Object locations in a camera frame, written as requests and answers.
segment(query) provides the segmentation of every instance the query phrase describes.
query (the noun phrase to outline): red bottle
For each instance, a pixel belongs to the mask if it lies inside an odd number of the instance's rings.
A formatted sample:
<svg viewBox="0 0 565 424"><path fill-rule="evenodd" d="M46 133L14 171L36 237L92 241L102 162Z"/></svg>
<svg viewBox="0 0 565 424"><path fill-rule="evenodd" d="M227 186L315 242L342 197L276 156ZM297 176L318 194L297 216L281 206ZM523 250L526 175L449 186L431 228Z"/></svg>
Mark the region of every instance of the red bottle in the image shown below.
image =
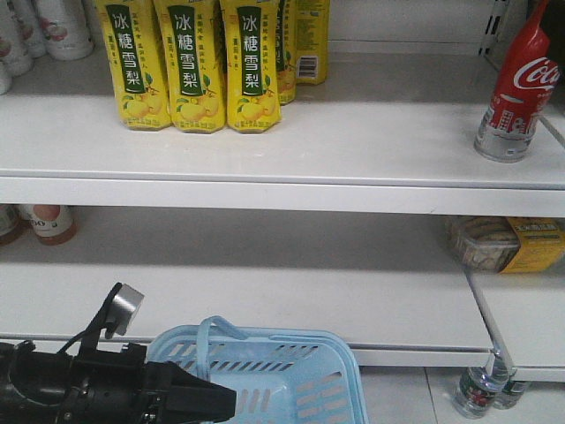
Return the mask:
<svg viewBox="0 0 565 424"><path fill-rule="evenodd" d="M565 0L542 0L512 42L475 139L477 151L522 160L565 64Z"/></svg>

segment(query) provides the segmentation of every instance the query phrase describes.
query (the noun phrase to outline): blue shopping basket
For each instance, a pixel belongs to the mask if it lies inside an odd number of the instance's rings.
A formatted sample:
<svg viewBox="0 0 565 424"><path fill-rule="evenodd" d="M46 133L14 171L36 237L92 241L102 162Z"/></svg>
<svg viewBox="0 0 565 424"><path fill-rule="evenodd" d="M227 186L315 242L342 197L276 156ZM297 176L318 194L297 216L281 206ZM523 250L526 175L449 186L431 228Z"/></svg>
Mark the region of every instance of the blue shopping basket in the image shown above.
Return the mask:
<svg viewBox="0 0 565 424"><path fill-rule="evenodd" d="M326 331L239 329L214 316L162 333L147 360L174 362L235 390L228 423L369 423L353 353Z"/></svg>

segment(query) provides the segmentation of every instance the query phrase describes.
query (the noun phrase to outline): yellow juice box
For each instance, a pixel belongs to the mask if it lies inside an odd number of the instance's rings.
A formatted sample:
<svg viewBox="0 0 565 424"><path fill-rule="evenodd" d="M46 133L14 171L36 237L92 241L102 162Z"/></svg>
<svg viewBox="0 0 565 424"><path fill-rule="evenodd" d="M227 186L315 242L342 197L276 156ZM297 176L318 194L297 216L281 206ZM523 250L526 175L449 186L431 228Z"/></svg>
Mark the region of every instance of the yellow juice box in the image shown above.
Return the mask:
<svg viewBox="0 0 565 424"><path fill-rule="evenodd" d="M152 0L94 0L120 117L133 130L170 125L169 85Z"/></svg>
<svg viewBox="0 0 565 424"><path fill-rule="evenodd" d="M154 0L169 72L170 115L188 133L226 124L219 0Z"/></svg>
<svg viewBox="0 0 565 424"><path fill-rule="evenodd" d="M262 133L281 120L276 83L278 0L220 0L228 52L228 125Z"/></svg>
<svg viewBox="0 0 565 424"><path fill-rule="evenodd" d="M276 24L276 72L281 104L297 95L297 0L280 0Z"/></svg>
<svg viewBox="0 0 565 424"><path fill-rule="evenodd" d="M329 0L298 1L298 84L320 84L328 77Z"/></svg>

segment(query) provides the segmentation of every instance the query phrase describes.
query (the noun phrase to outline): white floor tile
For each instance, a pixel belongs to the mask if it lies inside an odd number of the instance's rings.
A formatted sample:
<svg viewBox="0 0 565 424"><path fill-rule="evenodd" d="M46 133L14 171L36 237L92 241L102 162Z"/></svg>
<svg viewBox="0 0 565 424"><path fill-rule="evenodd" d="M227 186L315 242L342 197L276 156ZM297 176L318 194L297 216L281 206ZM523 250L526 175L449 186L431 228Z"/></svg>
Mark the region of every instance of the white floor tile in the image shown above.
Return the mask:
<svg viewBox="0 0 565 424"><path fill-rule="evenodd" d="M371 424L436 424L420 367L363 367L361 380Z"/></svg>
<svg viewBox="0 0 565 424"><path fill-rule="evenodd" d="M438 424L470 424L451 404L462 368L428 368ZM565 383L534 382L514 408L491 409L480 424L565 423Z"/></svg>

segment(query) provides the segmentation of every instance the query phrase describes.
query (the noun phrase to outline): shelf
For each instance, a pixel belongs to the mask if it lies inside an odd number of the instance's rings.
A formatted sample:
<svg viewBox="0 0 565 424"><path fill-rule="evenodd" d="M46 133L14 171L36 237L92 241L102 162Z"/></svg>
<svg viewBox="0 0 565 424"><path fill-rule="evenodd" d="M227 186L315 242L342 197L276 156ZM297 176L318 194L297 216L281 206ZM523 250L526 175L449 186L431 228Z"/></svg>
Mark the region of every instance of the shelf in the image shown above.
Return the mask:
<svg viewBox="0 0 565 424"><path fill-rule="evenodd" d="M565 382L565 261L545 274L470 274L488 328L517 380Z"/></svg>
<svg viewBox="0 0 565 424"><path fill-rule="evenodd" d="M333 331L364 365L484 365L492 348L438 216L77 213L65 245L28 232L3 248L0 337L71 336L119 281L146 295L128 331L136 339L221 314L238 326Z"/></svg>
<svg viewBox="0 0 565 424"><path fill-rule="evenodd" d="M565 215L543 125L520 163L474 152L496 77L480 57L336 53L276 127L206 136L124 128L104 54L43 57L3 96L2 202Z"/></svg>

